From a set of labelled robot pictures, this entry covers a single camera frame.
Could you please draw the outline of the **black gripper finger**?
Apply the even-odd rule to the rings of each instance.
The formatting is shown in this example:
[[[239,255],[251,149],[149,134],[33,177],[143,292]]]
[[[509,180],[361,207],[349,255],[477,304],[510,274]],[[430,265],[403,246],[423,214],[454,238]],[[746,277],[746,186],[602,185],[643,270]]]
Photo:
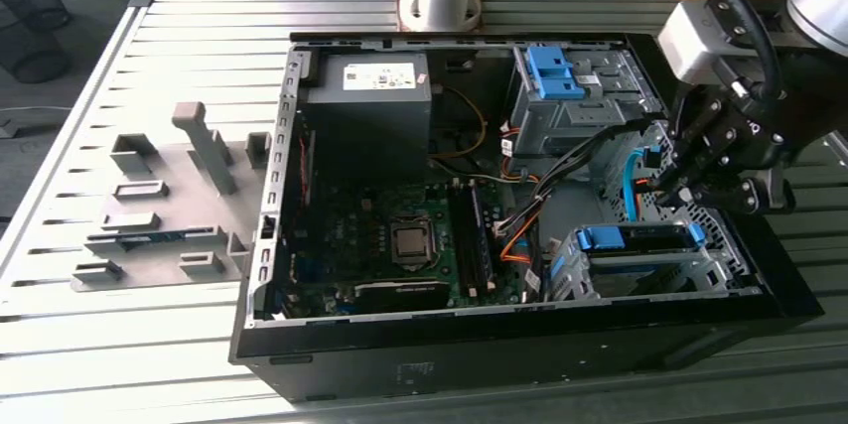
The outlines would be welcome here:
[[[682,176],[674,186],[685,190],[683,201],[698,207],[742,214],[762,214],[770,210],[767,188],[757,176],[717,174],[699,181]]]
[[[659,202],[689,202],[709,181],[737,138],[733,105],[713,92],[687,92],[667,130],[670,164],[651,182]]]

